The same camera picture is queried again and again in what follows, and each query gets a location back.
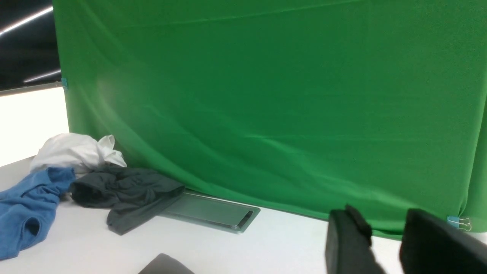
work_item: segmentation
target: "dark gray cloth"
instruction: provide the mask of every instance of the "dark gray cloth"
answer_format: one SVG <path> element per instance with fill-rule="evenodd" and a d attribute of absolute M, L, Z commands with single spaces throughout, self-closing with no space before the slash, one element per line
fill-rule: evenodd
<path fill-rule="evenodd" d="M 178 260 L 159 254 L 139 274 L 194 274 Z"/>
<path fill-rule="evenodd" d="M 69 192 L 83 207 L 111 208 L 108 227 L 123 235 L 161 213 L 184 189 L 154 170 L 110 165 L 77 179 Z"/>

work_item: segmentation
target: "black ceiling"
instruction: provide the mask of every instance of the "black ceiling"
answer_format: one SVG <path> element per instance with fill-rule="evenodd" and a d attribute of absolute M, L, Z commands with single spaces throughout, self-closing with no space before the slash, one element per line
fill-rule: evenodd
<path fill-rule="evenodd" d="M 0 0 L 0 31 L 52 6 L 52 0 Z M 24 80 L 60 68 L 53 12 L 0 35 L 0 90 L 60 80 Z"/>

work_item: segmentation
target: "white wall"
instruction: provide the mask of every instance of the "white wall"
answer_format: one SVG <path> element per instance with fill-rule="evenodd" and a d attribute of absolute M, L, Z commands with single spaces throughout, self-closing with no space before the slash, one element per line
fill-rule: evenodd
<path fill-rule="evenodd" d="M 62 87 L 0 96 L 0 166 L 36 155 L 49 137 L 65 132 Z"/>

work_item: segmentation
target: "blue clip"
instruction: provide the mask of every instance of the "blue clip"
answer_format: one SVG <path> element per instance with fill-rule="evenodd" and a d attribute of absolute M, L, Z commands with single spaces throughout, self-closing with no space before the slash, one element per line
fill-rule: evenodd
<path fill-rule="evenodd" d="M 64 89 L 64 92 L 68 91 L 68 80 L 66 78 L 61 78 L 61 84 L 62 88 Z"/>
<path fill-rule="evenodd" d="M 465 231 L 470 231 L 472 230 L 472 223 L 470 223 L 469 218 L 462 219 L 460 217 L 456 216 L 448 216 L 447 217 L 447 223 L 451 225 L 452 227 L 455 227 L 457 229 L 462 229 Z"/>

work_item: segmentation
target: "metal tray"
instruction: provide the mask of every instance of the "metal tray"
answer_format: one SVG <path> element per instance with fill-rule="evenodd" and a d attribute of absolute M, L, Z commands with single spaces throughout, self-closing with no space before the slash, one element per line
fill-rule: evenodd
<path fill-rule="evenodd" d="M 241 234 L 260 211 L 257 207 L 184 193 L 159 216 Z"/>

